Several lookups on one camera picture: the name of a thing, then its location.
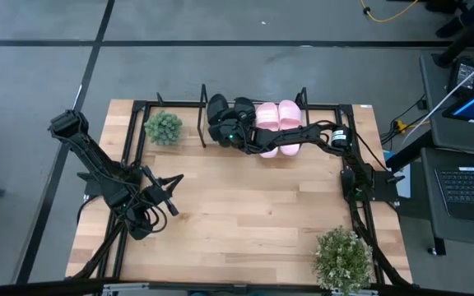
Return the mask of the person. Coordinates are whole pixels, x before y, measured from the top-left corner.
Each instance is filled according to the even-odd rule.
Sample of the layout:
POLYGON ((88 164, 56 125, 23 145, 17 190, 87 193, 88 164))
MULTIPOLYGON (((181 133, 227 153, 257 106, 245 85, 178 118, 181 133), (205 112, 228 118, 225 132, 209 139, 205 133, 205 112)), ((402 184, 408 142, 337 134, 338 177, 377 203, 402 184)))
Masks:
POLYGON ((455 16, 451 21, 436 30, 435 34, 441 39, 446 39, 456 35, 459 31, 469 27, 474 23, 474 4, 470 8, 465 8, 467 0, 427 0, 425 9, 430 12, 439 12, 452 15, 457 9, 461 10, 459 16, 455 16))

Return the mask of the black rubber slide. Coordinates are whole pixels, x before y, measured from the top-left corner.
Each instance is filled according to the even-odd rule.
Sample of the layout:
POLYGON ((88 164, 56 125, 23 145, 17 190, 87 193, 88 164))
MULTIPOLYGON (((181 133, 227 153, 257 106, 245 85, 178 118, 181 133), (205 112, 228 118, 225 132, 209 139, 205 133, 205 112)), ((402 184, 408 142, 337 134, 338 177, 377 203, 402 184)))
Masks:
POLYGON ((255 106, 251 99, 245 97, 235 98, 234 110, 236 117, 243 124, 251 125, 256 119, 255 106))
POLYGON ((221 123, 232 115, 232 110, 224 95, 217 93, 210 98, 207 105, 207 120, 210 125, 221 123))

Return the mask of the laptop with black keyboard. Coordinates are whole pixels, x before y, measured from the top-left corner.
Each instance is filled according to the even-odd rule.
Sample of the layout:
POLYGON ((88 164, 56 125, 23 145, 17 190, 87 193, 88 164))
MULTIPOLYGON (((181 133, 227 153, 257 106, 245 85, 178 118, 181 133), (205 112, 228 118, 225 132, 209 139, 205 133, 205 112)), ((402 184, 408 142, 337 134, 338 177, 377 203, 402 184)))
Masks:
POLYGON ((421 149, 433 235, 474 244, 474 155, 421 149))

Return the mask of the bushy pale potted plant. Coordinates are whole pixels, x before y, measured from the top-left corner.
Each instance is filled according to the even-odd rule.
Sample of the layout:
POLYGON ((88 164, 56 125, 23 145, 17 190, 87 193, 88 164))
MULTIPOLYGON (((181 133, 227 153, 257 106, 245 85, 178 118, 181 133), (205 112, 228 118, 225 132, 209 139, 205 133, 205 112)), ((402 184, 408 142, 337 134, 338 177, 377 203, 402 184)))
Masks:
POLYGON ((311 268, 317 284, 348 296, 368 288, 372 279, 372 248, 349 229, 337 227, 316 237, 311 268))

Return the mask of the black metal table frame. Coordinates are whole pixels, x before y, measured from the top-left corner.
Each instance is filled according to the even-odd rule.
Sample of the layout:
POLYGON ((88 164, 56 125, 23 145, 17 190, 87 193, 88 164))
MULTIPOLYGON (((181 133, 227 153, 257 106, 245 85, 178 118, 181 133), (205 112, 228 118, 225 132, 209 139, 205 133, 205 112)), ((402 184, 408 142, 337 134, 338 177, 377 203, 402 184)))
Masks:
POLYGON ((197 131, 198 104, 167 102, 183 122, 179 144, 150 142, 143 123, 157 104, 114 99, 100 147, 114 160, 134 161, 167 178, 177 216, 142 240, 118 238, 96 271, 138 282, 316 285, 316 237, 351 227, 342 160, 306 144, 293 157, 264 159, 218 146, 197 131))

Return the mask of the wooden shelf black metal frame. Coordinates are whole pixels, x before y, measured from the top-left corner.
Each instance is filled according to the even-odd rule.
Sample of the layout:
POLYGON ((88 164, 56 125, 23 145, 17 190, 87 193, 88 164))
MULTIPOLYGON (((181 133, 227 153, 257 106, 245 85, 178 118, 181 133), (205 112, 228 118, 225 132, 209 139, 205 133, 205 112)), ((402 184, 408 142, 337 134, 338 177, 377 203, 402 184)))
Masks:
MULTIPOLYGON (((197 133, 199 135, 199 139, 202 143, 203 148, 207 147, 206 141, 204 139, 204 130, 206 126, 208 103, 209 103, 209 99, 207 96, 207 87, 205 84, 202 84, 199 105, 198 105, 197 133)), ((303 87, 301 91, 297 93, 294 99, 294 103, 297 104, 300 110, 304 113, 304 119, 306 120, 306 124, 309 125, 308 96, 307 96, 307 90, 305 87, 303 87)))

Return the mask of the black front crossbar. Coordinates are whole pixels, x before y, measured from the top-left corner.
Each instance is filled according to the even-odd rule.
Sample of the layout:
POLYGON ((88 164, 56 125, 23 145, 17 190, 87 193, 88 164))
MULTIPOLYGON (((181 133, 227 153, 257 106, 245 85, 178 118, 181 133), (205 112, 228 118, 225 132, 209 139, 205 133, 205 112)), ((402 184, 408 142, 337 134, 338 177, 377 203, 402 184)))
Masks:
MULTIPOLYGON (((60 281, 0 285, 0 296, 85 296, 87 294, 114 293, 130 290, 188 290, 215 291, 245 295, 249 293, 302 293, 337 296, 338 290, 321 289, 316 285, 291 284, 208 284, 174 282, 132 282, 113 278, 70 279, 60 281)), ((398 286, 389 284, 371 284, 369 287, 353 293, 361 296, 474 296, 437 289, 423 289, 419 286, 398 286)))

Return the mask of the black diagonal stand leg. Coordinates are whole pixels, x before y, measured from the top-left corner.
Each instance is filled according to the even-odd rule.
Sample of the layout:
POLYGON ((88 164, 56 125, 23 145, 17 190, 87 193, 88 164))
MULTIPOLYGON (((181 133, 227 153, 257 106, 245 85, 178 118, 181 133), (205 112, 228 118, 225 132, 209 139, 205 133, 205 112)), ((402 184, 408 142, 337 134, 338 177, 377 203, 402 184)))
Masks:
POLYGON ((474 23, 454 40, 440 55, 434 54, 434 63, 439 67, 449 67, 453 60, 474 42, 474 23))

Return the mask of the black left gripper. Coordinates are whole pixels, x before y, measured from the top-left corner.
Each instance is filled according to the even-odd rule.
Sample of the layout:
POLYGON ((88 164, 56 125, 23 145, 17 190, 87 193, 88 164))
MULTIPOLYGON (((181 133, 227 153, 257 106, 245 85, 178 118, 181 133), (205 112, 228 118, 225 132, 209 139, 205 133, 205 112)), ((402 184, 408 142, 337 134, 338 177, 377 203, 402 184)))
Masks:
POLYGON ((142 190, 142 195, 150 203, 158 206, 164 202, 169 213, 172 216, 179 214, 179 210, 171 201, 173 191, 184 178, 183 174, 179 174, 168 178, 157 178, 148 166, 141 167, 142 173, 150 180, 151 185, 142 190))

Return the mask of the pink rubber slide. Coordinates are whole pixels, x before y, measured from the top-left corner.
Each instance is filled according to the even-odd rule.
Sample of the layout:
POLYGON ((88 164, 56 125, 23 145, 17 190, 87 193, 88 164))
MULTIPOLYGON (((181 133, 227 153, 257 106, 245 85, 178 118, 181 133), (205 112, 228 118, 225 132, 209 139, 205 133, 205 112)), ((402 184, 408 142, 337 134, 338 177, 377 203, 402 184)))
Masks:
POLYGON ((277 106, 272 102, 259 105, 256 108, 255 126, 273 132, 279 130, 279 113, 277 106))
MULTIPOLYGON (((302 113, 297 104, 290 100, 282 100, 278 105, 279 128, 288 130, 302 125, 302 113)), ((297 155, 300 144, 281 146, 281 153, 288 156, 297 155)))

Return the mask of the black power adapter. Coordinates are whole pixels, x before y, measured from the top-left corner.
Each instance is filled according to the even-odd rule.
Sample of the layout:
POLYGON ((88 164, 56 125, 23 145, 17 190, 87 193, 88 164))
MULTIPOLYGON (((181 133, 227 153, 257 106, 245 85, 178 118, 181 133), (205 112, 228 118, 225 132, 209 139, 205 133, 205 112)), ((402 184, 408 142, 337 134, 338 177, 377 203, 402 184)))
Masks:
POLYGON ((448 81, 448 92, 453 88, 453 95, 463 97, 474 91, 474 58, 463 56, 457 58, 451 68, 448 81))

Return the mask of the small green potted plant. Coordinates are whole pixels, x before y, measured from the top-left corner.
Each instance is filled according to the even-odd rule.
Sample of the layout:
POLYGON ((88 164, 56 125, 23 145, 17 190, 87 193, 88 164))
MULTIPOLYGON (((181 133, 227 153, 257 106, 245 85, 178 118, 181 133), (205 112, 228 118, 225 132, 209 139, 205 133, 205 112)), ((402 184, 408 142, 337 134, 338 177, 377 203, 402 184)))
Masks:
POLYGON ((158 146, 175 146, 179 142, 183 122, 174 113, 161 110, 151 115, 143 124, 151 143, 158 146))

